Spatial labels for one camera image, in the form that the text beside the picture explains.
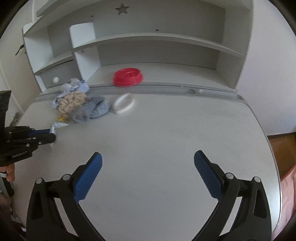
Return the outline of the person left hand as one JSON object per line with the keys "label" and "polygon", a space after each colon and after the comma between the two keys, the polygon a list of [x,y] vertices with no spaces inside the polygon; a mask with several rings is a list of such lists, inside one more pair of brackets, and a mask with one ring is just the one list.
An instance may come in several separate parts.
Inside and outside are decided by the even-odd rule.
{"label": "person left hand", "polygon": [[1,172],[6,172],[6,179],[9,182],[14,182],[15,181],[15,164],[10,164],[5,167],[0,168]]}

